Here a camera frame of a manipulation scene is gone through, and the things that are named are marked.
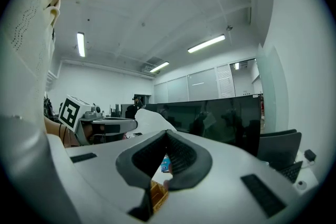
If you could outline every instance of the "ceiling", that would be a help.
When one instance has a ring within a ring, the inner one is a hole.
[[[55,51],[64,59],[141,72],[220,34],[232,43],[227,25],[249,25],[250,9],[251,0],[62,0]],[[85,33],[85,58],[77,32]]]

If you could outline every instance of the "perforated fabric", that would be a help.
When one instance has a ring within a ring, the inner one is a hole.
[[[59,15],[52,0],[11,0],[0,21],[1,114],[20,115],[43,128],[43,97]]]

